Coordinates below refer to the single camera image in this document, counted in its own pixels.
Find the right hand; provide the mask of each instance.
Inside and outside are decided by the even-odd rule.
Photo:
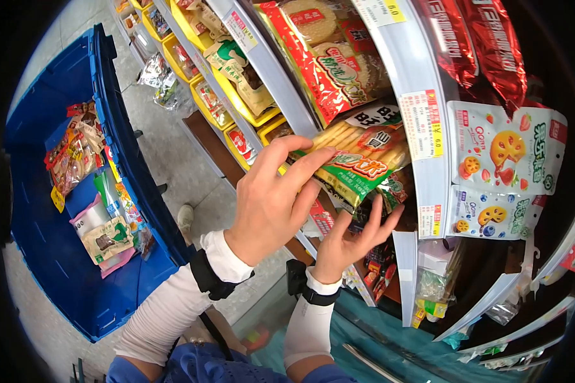
[[[341,211],[332,230],[319,247],[315,267],[311,272],[317,281],[322,284],[338,282],[347,266],[364,258],[370,249],[387,240],[399,222],[405,206],[396,206],[381,225],[382,203],[381,195],[377,195],[368,222],[358,235],[347,231],[351,223],[351,214],[345,210]]]

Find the blue crate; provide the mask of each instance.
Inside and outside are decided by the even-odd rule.
[[[102,25],[86,31],[34,80],[8,119],[4,137],[13,178],[13,237],[39,287],[91,342],[126,323],[194,253],[138,148],[115,76],[115,57],[113,38],[105,36]],[[92,95],[123,184],[157,242],[147,262],[136,256],[104,280],[69,223],[96,196],[94,175],[70,192],[60,214],[51,201],[43,162],[66,130],[66,107]]]

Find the arm sleeve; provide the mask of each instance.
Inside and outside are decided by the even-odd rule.
[[[219,279],[238,283],[249,278],[253,268],[234,255],[223,231],[203,235],[200,244]],[[128,320],[115,347],[117,355],[164,366],[175,340],[210,305],[208,293],[200,292],[189,265],[182,266]]]
[[[307,286],[321,295],[332,295],[341,287],[341,280],[335,284],[321,284],[307,268]],[[316,306],[300,297],[292,313],[285,336],[283,364],[287,369],[301,359],[330,355],[330,319],[334,303],[330,306]]]

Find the tiled floor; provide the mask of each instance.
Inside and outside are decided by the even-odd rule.
[[[38,73],[64,47],[95,24],[102,23],[107,35],[112,34],[118,57],[114,60],[117,78],[133,129],[144,135],[138,144],[156,184],[168,183],[162,196],[169,210],[176,217],[183,203],[195,207],[192,226],[194,243],[199,248],[199,238],[211,230],[229,227],[234,220],[236,196],[234,190],[220,179],[195,150],[193,144],[177,125],[179,116],[161,109],[152,102],[153,89],[133,84],[138,64],[119,33],[107,0],[73,0],[62,11],[40,42],[23,72],[13,105],[23,95]],[[234,324],[262,295],[284,274],[284,263],[289,253],[280,250],[256,268],[256,276],[237,290],[228,300],[216,304],[228,322]],[[102,378],[115,356],[113,347],[121,329],[91,344],[55,309],[38,288],[30,271],[23,263],[22,254],[15,244],[4,252],[8,282],[19,317],[32,344],[49,364],[57,381],[68,382],[72,363],[83,359],[88,381]]]

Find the shoe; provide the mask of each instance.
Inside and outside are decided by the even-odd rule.
[[[183,205],[179,209],[179,214],[176,217],[176,225],[182,232],[189,232],[194,221],[194,208],[189,205]]]

